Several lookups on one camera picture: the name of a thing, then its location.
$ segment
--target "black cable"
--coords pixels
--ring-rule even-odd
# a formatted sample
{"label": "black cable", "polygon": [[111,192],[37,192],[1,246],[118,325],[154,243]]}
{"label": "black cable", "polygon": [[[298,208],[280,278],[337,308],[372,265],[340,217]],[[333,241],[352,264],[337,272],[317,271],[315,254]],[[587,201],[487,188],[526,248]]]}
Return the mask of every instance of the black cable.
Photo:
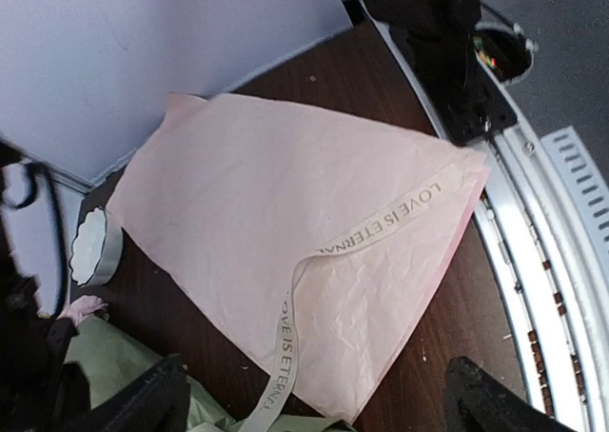
{"label": "black cable", "polygon": [[504,23],[507,27],[509,27],[510,29],[514,28],[515,23],[511,20],[509,20],[507,17],[505,17],[502,13],[500,13],[498,10],[493,9],[491,6],[489,6],[488,4],[486,4],[484,1],[480,1],[480,5],[482,6],[483,9],[485,9],[486,11],[488,11],[491,15],[493,15],[495,18],[497,18],[498,20],[500,20],[502,23]]}
{"label": "black cable", "polygon": [[50,169],[43,163],[36,163],[38,174],[45,179],[47,187],[49,187],[50,211],[55,225],[55,243],[57,244],[57,257],[59,261],[59,291],[57,293],[57,303],[55,311],[50,317],[51,321],[55,321],[66,305],[69,288],[68,274],[68,251],[66,249],[66,233],[64,231],[64,219],[57,195],[57,188],[50,173]]}

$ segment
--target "white wall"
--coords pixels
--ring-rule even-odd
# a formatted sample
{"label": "white wall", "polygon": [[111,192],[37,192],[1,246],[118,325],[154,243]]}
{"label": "white wall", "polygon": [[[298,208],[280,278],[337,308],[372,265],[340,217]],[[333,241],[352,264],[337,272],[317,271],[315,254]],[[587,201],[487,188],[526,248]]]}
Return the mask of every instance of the white wall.
{"label": "white wall", "polygon": [[[26,194],[26,182],[21,168],[9,167],[6,177],[10,186],[8,195],[13,201],[19,202]],[[63,188],[59,188],[59,195],[63,205],[66,238],[70,244],[76,232],[82,196]],[[47,188],[40,187],[39,198],[27,208],[17,211],[3,208],[3,218],[19,272],[37,277],[41,310],[52,313],[57,297],[58,263]]]}
{"label": "white wall", "polygon": [[92,180],[158,127],[349,25],[341,0],[0,0],[0,130]]}

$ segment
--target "table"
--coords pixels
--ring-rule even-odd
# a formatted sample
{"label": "table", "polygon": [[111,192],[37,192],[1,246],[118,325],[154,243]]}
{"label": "table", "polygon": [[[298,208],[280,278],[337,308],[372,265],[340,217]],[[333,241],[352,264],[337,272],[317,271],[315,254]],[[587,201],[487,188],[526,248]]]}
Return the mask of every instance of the table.
{"label": "table", "polygon": [[[236,92],[330,108],[433,134],[417,97],[374,27],[363,23],[254,79]],[[103,205],[120,173],[85,198]],[[171,278],[127,237],[106,286],[74,291],[110,303],[110,321],[160,354],[179,352],[188,372],[235,418],[244,418],[268,376],[229,342]],[[444,430],[444,371],[469,356],[524,398],[518,357],[494,275],[470,222],[410,341],[355,422],[360,432]],[[291,396],[285,412],[315,415]]]}

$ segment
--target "roll of white tape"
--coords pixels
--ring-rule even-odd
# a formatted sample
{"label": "roll of white tape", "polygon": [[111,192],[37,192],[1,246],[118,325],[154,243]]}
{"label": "roll of white tape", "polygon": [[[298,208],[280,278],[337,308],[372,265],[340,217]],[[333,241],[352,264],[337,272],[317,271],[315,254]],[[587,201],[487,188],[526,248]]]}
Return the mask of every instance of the roll of white tape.
{"label": "roll of white tape", "polygon": [[123,229],[105,209],[90,211],[78,226],[69,266],[80,285],[104,285],[118,267],[123,251]]}

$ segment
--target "screw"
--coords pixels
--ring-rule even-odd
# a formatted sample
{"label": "screw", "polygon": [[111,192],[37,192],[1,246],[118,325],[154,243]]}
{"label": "screw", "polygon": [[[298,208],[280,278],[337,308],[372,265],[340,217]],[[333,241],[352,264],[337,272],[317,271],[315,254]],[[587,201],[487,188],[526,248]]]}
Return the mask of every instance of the screw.
{"label": "screw", "polygon": [[526,142],[524,144],[524,152],[531,155],[535,151],[535,145],[532,142]]}

